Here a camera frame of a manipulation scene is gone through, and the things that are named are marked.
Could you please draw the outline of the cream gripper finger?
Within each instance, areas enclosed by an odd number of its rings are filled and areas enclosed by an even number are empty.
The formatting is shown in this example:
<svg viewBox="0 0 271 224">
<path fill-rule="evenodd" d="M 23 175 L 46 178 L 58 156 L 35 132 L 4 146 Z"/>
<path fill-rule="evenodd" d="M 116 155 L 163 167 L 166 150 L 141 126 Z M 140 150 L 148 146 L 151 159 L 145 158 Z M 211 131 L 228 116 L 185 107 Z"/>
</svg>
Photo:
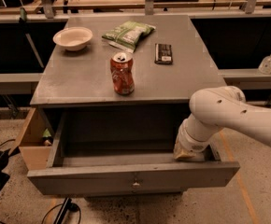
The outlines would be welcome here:
<svg viewBox="0 0 271 224">
<path fill-rule="evenodd" d="M 173 157 L 176 161 L 186 161 L 194 158 L 195 156 L 195 153 L 192 153 L 184 147 L 174 147 Z"/>
</svg>

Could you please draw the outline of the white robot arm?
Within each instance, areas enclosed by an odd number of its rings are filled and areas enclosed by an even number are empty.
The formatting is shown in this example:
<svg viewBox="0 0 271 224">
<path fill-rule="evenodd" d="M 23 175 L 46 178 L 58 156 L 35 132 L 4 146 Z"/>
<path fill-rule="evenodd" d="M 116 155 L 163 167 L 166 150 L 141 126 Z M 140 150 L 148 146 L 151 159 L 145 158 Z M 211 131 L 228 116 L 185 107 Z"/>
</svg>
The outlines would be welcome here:
<svg viewBox="0 0 271 224">
<path fill-rule="evenodd" d="M 196 91 L 189 102 L 191 115 L 178 128 L 173 157 L 203 161 L 209 139 L 223 128 L 245 134 L 271 147 L 271 108 L 249 105 L 235 86 Z"/>
</svg>

